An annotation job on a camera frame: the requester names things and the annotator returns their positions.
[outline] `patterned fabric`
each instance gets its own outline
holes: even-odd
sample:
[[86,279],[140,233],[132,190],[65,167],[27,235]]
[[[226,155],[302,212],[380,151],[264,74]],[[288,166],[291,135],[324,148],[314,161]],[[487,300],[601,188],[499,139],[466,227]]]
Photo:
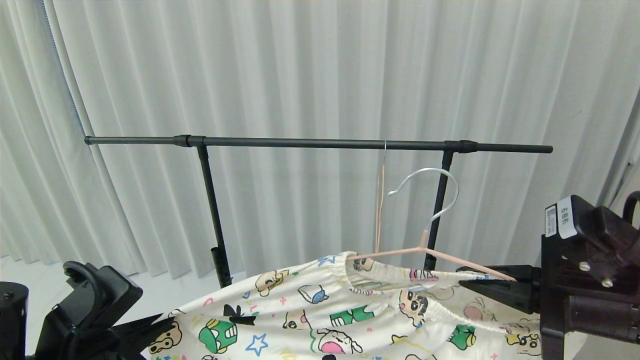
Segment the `patterned fabric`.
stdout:
[[539,317],[462,288],[491,279],[428,272],[354,252],[273,270],[166,313],[152,360],[540,358]]

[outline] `hanger hook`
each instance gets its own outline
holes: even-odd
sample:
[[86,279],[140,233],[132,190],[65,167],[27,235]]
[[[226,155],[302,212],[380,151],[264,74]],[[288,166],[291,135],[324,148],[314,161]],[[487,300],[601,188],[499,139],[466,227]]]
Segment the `hanger hook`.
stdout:
[[451,209],[451,207],[453,206],[453,204],[456,203],[456,200],[458,200],[458,194],[460,192],[460,188],[458,186],[458,182],[456,181],[456,178],[453,177],[453,175],[451,175],[450,172],[441,169],[441,168],[432,168],[432,167],[426,167],[426,168],[422,168],[420,170],[416,170],[414,172],[412,172],[409,176],[407,176],[404,180],[402,180],[402,183],[400,183],[400,185],[397,187],[397,189],[390,191],[388,194],[389,196],[393,196],[395,194],[397,194],[400,190],[402,190],[404,184],[406,184],[412,177],[416,176],[419,173],[422,172],[429,172],[429,171],[433,171],[433,172],[439,172],[442,175],[445,175],[446,177],[448,177],[449,179],[451,179],[453,181],[453,183],[456,185],[456,193],[453,196],[453,201],[451,201],[451,203],[449,203],[449,205],[447,205],[446,208],[438,211],[437,213],[435,213],[430,219],[429,219],[429,223],[427,224],[427,227],[425,227],[424,229],[426,231],[429,231],[429,229],[431,228],[431,223],[433,223],[434,220],[436,220],[437,218],[441,217],[442,214],[446,213],[449,209]]

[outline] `barcode label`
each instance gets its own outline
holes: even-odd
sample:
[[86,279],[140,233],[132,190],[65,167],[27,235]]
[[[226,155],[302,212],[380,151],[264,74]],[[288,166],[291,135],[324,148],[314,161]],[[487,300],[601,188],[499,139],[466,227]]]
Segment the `barcode label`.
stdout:
[[578,235],[573,224],[573,209],[571,197],[565,197],[557,202],[558,233],[563,239]]
[[551,205],[545,209],[545,237],[553,236],[556,234],[556,206]]

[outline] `white curtain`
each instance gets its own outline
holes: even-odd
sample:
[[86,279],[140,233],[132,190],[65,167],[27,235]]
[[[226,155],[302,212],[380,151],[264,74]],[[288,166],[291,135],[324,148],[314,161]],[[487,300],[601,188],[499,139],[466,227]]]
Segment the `white curtain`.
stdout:
[[[212,270],[208,250],[215,237],[196,151],[169,145],[87,148],[72,104],[85,133],[96,136],[191,133],[553,145],[549,155],[454,155],[460,197],[440,223],[436,248],[492,265],[534,263],[545,206],[571,193],[596,202],[612,186],[607,174],[640,88],[640,2],[635,0],[43,5],[41,13],[32,3],[0,6],[8,9],[4,19],[10,21],[4,23],[14,33],[51,27],[48,36],[59,59],[36,60],[37,54],[18,45],[14,56],[33,67],[61,67],[56,74],[63,75],[56,79],[65,81],[58,88],[68,88],[71,99],[58,90],[59,104],[43,104],[37,114],[23,113],[16,104],[12,116],[28,135],[31,122],[47,122],[43,112],[55,114],[56,126],[66,126],[69,156],[87,164],[63,167],[64,161],[37,158],[7,142],[18,169],[33,167],[34,159],[46,161],[76,182],[42,172],[5,182],[3,161],[2,186],[30,186],[26,193],[40,200],[36,192],[41,192],[49,202],[55,200],[54,183],[65,181],[72,193],[81,187],[82,196],[71,202],[77,209],[68,210],[73,215],[61,210],[52,219],[64,215],[74,217],[78,227],[104,229],[88,233],[83,244],[93,244],[87,246],[98,249],[103,262],[129,271],[146,267],[176,277]],[[27,15],[42,14],[48,23],[23,24]],[[51,52],[46,38],[38,41],[40,51]],[[56,65],[48,62],[54,60]],[[13,93],[4,61],[3,95]],[[48,74],[32,71],[35,80],[25,71],[26,86],[46,92],[36,80]],[[3,140],[9,136],[13,128],[3,125]],[[210,147],[209,152],[233,272],[255,274],[342,250],[372,251],[382,151]],[[18,156],[25,156],[26,164]],[[418,168],[439,167],[440,157],[388,151],[385,182],[395,187]],[[424,175],[385,199],[381,250],[418,241],[437,182],[438,176]],[[29,242],[20,242],[23,252],[32,251],[31,259],[43,258],[34,250],[42,241],[54,248],[71,242],[64,232],[51,233],[35,220],[31,225],[19,212],[35,211],[38,204],[7,203],[3,232],[12,235],[7,248],[15,258],[14,244],[27,226],[40,229],[24,235]],[[93,211],[99,216],[87,215]],[[103,255],[106,248],[122,253],[122,259]],[[423,258],[384,261],[420,267]],[[438,267],[454,265],[441,261]]]

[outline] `clothes rack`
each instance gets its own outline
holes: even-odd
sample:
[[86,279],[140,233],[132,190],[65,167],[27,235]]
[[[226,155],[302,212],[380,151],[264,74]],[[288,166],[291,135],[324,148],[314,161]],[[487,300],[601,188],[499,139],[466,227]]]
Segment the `clothes rack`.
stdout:
[[[229,138],[210,137],[199,135],[177,135],[167,137],[131,137],[131,136],[109,136],[96,137],[86,136],[84,142],[87,145],[98,144],[143,144],[143,145],[176,145],[181,147],[196,147],[200,166],[207,190],[209,209],[213,229],[216,235],[217,247],[211,249],[211,254],[216,267],[216,274],[220,287],[224,288],[231,284],[231,273],[225,249],[225,240],[218,213],[218,203],[211,176],[211,166],[209,164],[208,146],[234,146],[234,147],[303,147],[315,149],[372,149],[372,150],[419,150],[419,151],[442,151],[442,168],[449,171],[453,161],[453,154],[467,154],[470,152],[490,151],[490,152],[527,152],[535,154],[550,154],[553,147],[547,145],[522,145],[522,144],[501,144],[501,143],[477,143],[470,140],[443,141],[443,142],[423,142],[423,141],[397,141],[397,140],[337,140],[337,139],[296,139],[296,138]],[[433,213],[442,210],[444,195],[447,189],[448,178],[440,175],[438,191]],[[438,236],[438,226],[440,219],[434,220],[429,232],[427,247],[435,248],[436,237]],[[427,254],[424,259],[424,269],[433,270],[436,265],[436,258]]]

